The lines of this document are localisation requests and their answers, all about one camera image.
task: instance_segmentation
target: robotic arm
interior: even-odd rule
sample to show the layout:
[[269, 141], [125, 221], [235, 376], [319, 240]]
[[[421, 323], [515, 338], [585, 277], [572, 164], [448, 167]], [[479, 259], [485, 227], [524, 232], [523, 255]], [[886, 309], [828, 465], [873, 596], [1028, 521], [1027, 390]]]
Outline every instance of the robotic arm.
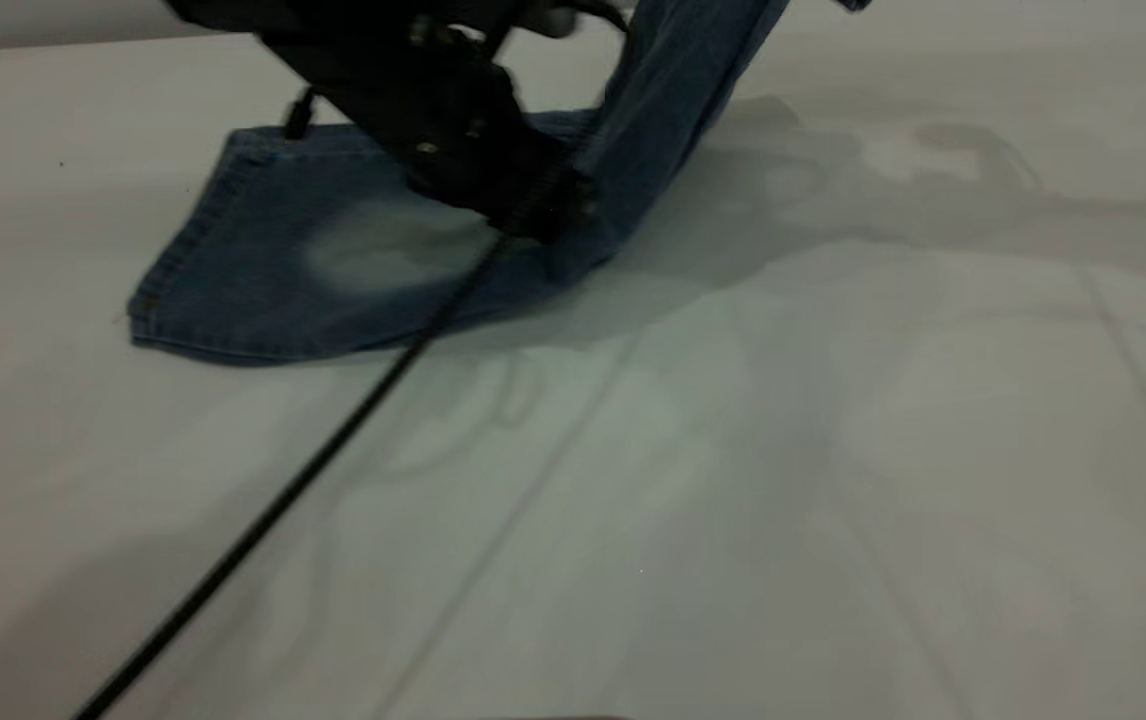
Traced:
[[[476, 210], [495, 227], [513, 221], [532, 185], [565, 151], [563, 141], [524, 120], [510, 76], [494, 58], [512, 28], [572, 33], [573, 1], [167, 3], [186, 22], [256, 33], [307, 81], [290, 138], [305, 131], [311, 97], [322, 95], [403, 165], [414, 190]], [[590, 193], [584, 177], [568, 173], [535, 213], [504, 229], [549, 241], [581, 213]]]

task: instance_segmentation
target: cable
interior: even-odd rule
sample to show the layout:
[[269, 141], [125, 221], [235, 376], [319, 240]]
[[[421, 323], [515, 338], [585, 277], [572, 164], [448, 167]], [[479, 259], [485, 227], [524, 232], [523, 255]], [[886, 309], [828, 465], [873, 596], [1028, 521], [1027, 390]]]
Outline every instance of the cable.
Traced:
[[284, 139], [289, 141], [303, 140], [311, 128], [311, 119], [316, 114], [316, 96], [320, 92], [313, 86], [307, 86], [298, 101], [289, 105], [289, 114], [284, 117]]
[[[634, 26], [628, 26], [620, 13], [617, 15], [617, 18], [610, 22], [613, 22], [615, 28], [621, 28], [625, 32], [623, 53], [619, 60], [619, 72], [629, 73], [629, 69], [627, 68], [631, 64], [633, 60]], [[523, 220], [527, 219], [528, 213], [532, 213], [541, 204], [541, 201], [545, 198], [545, 194], [558, 186], [564, 174], [572, 170], [574, 156], [584, 150], [592, 135], [599, 132], [602, 119], [604, 119], [606, 109], [610, 105], [609, 97], [605, 97], [604, 104], [601, 104], [601, 108], [592, 114], [591, 119], [588, 119], [583, 124], [583, 127], [578, 132], [576, 138], [570, 142], [567, 151], [564, 152], [558, 163], [551, 165], [544, 175], [533, 185], [526, 199], [515, 206], [513, 213], [504, 227], [517, 227], [517, 225], [523, 224]], [[425, 327], [417, 332], [413, 343], [405, 349], [405, 352], [401, 352], [400, 357], [397, 357], [397, 360], [382, 375], [380, 381], [377, 382], [376, 386], [372, 386], [368, 396], [364, 397], [364, 400], [355, 407], [339, 428], [333, 430], [332, 436], [323, 443], [320, 449], [316, 451], [316, 454], [298, 471], [298, 475], [295, 475], [293, 479], [289, 480], [288, 486], [281, 490], [278, 495], [266, 507], [266, 510], [262, 510], [262, 514], [259, 514], [257, 519], [253, 519], [253, 523], [240, 534], [235, 543], [231, 543], [231, 547], [227, 548], [226, 553], [222, 553], [220, 559], [204, 574], [193, 590], [186, 593], [183, 601], [170, 612], [167, 618], [154, 629], [151, 635], [140, 644], [138, 650], [129, 656], [105, 683], [84, 703], [84, 706], [72, 715], [73, 720], [99, 720], [101, 717], [104, 717], [107, 711], [110, 711], [115, 706], [115, 703], [119, 702], [120, 697], [124, 697], [124, 694], [167, 650], [170, 644], [175, 641], [176, 635], [183, 632], [186, 625], [195, 619], [195, 616], [222, 588], [226, 580], [235, 574], [235, 571], [240, 569], [244, 559], [248, 559], [250, 553], [256, 550], [257, 546], [275, 529], [280, 519], [284, 518], [284, 515], [293, 507], [298, 498], [303, 496], [303, 493], [329, 468], [330, 462], [343, 451], [346, 443], [350, 443], [350, 439], [380, 408], [382, 402], [399, 386], [400, 381], [405, 378], [405, 375], [413, 368], [413, 365], [417, 363], [419, 357], [425, 354], [431, 343], [435, 342], [435, 338], [449, 327], [454, 316], [458, 314], [458, 310], [462, 310], [463, 302], [469, 299], [472, 292], [480, 287], [482, 279], [489, 274], [492, 266], [496, 264], [496, 260], [505, 253], [513, 242], [515, 237], [512, 234], [505, 232], [499, 234], [497, 240], [492, 243], [489, 250], [485, 251], [485, 255], [481, 256], [480, 260], [468, 273], [468, 276], [458, 283], [458, 287], [455, 288], [448, 299], [435, 311], [435, 314], [431, 316]]]

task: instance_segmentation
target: blue denim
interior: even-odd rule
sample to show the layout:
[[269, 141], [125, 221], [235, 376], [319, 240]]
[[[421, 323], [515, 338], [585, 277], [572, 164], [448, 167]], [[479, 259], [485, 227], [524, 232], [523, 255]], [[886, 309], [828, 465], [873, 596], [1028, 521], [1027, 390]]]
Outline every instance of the blue denim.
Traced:
[[[457, 327], [544, 300], [613, 258], [787, 1], [643, 0], [634, 72], [614, 78], [619, 100], [576, 162], [599, 188], [595, 217], [549, 245], [510, 251]], [[570, 136], [587, 117], [531, 122]], [[235, 131], [193, 217], [129, 300], [133, 342], [244, 366], [398, 345], [490, 242], [478, 216], [408, 190], [398, 164], [354, 126], [314, 127], [292, 143], [281, 128]]]

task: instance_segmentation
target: denim fabric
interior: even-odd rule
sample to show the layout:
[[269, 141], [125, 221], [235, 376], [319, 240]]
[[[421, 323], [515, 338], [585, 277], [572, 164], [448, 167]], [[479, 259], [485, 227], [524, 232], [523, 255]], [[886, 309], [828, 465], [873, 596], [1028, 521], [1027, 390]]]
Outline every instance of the denim fabric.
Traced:
[[[724, 108], [788, 0], [643, 0], [636, 68], [578, 166], [595, 218], [501, 259], [458, 327], [565, 290], [613, 255]], [[568, 136], [588, 111], [537, 114]], [[227, 138], [183, 229], [129, 300], [135, 345], [223, 365], [277, 365], [398, 345], [426, 323], [492, 242], [465, 210], [405, 188], [354, 126]]]

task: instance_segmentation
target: white table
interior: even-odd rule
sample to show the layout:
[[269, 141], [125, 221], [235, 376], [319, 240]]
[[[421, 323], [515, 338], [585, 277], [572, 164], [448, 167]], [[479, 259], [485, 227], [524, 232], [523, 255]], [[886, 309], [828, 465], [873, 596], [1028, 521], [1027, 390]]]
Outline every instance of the white table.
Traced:
[[[1146, 3], [799, 3], [631, 250], [413, 375], [115, 717], [1146, 717]], [[532, 108], [614, 38], [515, 46]], [[388, 355], [121, 305], [238, 37], [0, 50], [0, 720], [79, 705]]]

